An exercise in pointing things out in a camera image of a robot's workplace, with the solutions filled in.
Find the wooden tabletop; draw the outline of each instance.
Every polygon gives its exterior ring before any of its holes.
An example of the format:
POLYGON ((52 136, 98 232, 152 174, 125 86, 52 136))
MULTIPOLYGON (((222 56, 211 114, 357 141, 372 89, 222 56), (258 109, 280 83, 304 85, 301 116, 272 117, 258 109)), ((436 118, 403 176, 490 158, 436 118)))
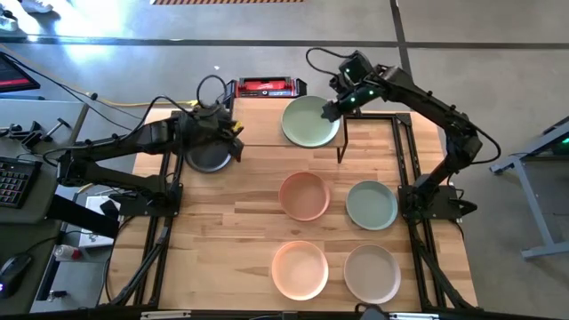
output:
MULTIPOLYGON (((148 121, 169 113, 153 110, 148 121)), ((411 115, 421 169, 429 172, 443 159, 437 128, 422 116, 411 115)), ((244 126, 244 133, 255 130, 244 126)), ((409 164, 405 140, 404 146, 409 164)), ((160 162, 161 156, 140 154, 134 173, 156 174, 160 162)), ((331 148, 246 146, 240 164, 233 162, 218 173, 202 174, 185 166, 181 178, 184 197, 172 230, 160 308, 350 311, 358 300, 344 283, 344 261, 360 244, 378 244, 393 253, 402 271, 399 292, 382 307, 389 311, 420 310, 403 219, 398 216, 385 230, 367 231, 346 214, 346 195, 361 180, 378 180, 397 194, 400 181, 390 122, 349 121, 349 146, 342 164, 337 164, 336 151, 331 148), (288 218, 278 203, 281 183, 298 171, 319 175, 333 194, 328 211, 311 222, 288 218), (313 300, 288 300, 272 282, 273 255, 292 240, 310 241, 328 260, 328 283, 313 300)), ((432 224, 441 268, 462 296, 476 305, 461 233, 446 221, 432 224)), ((136 218, 118 238, 108 279, 112 296, 140 265, 147 226, 148 219, 136 218)), ((153 273, 151 270, 147 292, 151 291, 153 273)), ((429 272, 427 278, 429 296, 435 303, 429 272)))
MULTIPOLYGON (((281 128, 281 118, 292 99, 236 99, 233 118, 241 121, 245 130, 239 139, 247 146, 289 147, 293 144, 285 137, 281 128)), ((336 137, 323 148, 336 148, 344 145, 344 124, 336 137)))

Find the bowl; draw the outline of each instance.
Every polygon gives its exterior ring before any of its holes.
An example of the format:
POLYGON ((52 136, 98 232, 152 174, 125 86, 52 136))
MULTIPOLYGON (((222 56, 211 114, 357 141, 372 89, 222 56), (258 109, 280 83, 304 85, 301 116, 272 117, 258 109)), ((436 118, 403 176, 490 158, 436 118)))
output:
POLYGON ((328 281, 328 261, 322 251, 306 241, 283 245, 275 254, 271 274, 276 288, 292 300, 316 297, 328 281))
POLYGON ((344 279, 356 298, 380 304, 397 294, 401 284, 401 269, 387 250, 375 244, 364 244, 346 259, 344 279))
POLYGON ((348 192, 346 209, 349 217, 361 228, 381 230, 397 217, 397 200, 385 185, 378 181, 359 182, 348 192))
POLYGON ((340 120, 330 123, 321 117, 328 101, 315 96, 293 100, 284 110, 281 125, 286 138, 297 146, 319 148, 334 139, 340 120))
POLYGON ((278 191, 278 201, 291 218, 311 221, 328 209, 330 189, 317 175, 297 172, 284 180, 278 191))
POLYGON ((226 167, 231 161, 231 155, 227 144, 214 142, 186 151, 184 159, 197 172, 213 173, 226 167))

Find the sage green plate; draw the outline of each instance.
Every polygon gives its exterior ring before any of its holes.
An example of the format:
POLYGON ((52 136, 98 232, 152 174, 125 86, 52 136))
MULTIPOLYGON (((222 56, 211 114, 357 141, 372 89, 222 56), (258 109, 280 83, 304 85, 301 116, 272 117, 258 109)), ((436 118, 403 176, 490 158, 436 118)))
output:
POLYGON ((348 192, 346 209, 358 226, 368 230, 381 230, 395 221, 397 200, 385 185, 367 180, 356 184, 348 192))
POLYGON ((326 102, 314 96, 293 100, 284 110, 281 121, 286 138, 304 148, 319 148, 332 141, 340 129, 340 120, 330 123, 321 117, 326 102))

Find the concrete floor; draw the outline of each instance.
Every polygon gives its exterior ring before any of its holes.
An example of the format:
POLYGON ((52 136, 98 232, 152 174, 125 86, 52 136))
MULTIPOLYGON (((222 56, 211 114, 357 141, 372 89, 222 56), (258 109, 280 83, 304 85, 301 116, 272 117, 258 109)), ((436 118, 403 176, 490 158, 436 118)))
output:
MULTIPOLYGON (((398 1, 407 41, 448 43, 566 43, 569 3, 559 0, 398 1)), ((59 14, 22 13, 22 31, 0 36, 108 36, 136 39, 396 41, 389 0, 307 0, 304 4, 151 6, 135 0, 59 1, 59 14)), ((110 100, 148 101, 158 94, 176 100, 195 98, 197 82, 211 73, 242 76, 297 76, 309 93, 333 97, 328 77, 309 68, 306 47, 290 46, 126 46, 8 44, 51 74, 98 92, 110 100)), ((351 52, 356 48, 333 48, 351 52)), ((361 49, 371 62, 401 64, 397 48, 361 49)), ((504 155, 517 152, 543 129, 567 116, 569 51, 410 49, 415 82, 469 114, 500 142, 504 155)), ((322 68, 339 60, 316 56, 322 68)), ((72 100, 41 81, 50 100, 72 100)), ((212 97, 216 87, 205 88, 212 97)), ((370 109, 403 110, 375 101, 370 109)), ((127 126, 136 120, 99 106, 127 126)), ((141 110, 132 109, 141 114, 141 110)), ((121 130, 91 115, 84 138, 121 130)), ((479 158, 493 155, 486 143, 479 158)), ((130 171, 133 156, 108 163, 130 171)), ((522 315, 569 317, 569 254, 524 261, 522 248, 541 244, 536 225, 516 179, 492 176, 484 165, 469 167, 454 179, 478 211, 464 219, 469 263, 481 307, 522 315)), ((72 190, 60 190, 70 195, 72 190)), ((559 217, 567 227, 568 219, 559 217)), ((54 289, 71 295, 33 310, 93 306, 100 289, 101 264, 61 267, 54 289), (67 283, 81 284, 64 287, 67 283)))

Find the red device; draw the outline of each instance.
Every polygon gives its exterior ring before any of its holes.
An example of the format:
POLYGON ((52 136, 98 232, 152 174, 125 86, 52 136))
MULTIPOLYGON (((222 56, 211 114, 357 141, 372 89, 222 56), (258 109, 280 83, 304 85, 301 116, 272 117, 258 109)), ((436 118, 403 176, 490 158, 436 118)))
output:
POLYGON ((237 98, 297 98, 306 95, 307 85, 289 76, 240 78, 235 84, 237 98))

